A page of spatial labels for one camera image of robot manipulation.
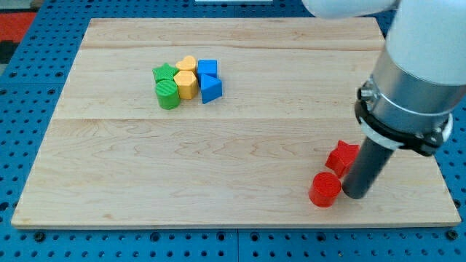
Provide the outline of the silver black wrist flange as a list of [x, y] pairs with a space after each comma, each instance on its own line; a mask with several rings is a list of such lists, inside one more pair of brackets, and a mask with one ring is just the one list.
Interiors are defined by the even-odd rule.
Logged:
[[433, 155], [451, 134], [465, 85], [439, 84], [402, 69], [383, 50], [358, 89], [355, 116], [366, 139], [386, 150]]

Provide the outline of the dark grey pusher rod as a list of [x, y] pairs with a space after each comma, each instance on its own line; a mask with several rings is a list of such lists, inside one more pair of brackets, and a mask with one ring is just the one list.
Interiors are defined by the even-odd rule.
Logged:
[[390, 160], [393, 150], [365, 138], [358, 155], [342, 184], [344, 193], [352, 199], [363, 198]]

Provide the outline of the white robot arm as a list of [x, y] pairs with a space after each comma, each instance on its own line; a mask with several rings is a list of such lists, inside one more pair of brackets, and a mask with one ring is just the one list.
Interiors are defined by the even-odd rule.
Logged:
[[315, 17], [396, 11], [374, 70], [358, 89], [355, 116], [366, 135], [343, 182], [363, 198], [397, 149], [433, 155], [453, 129], [465, 96], [465, 2], [303, 0]]

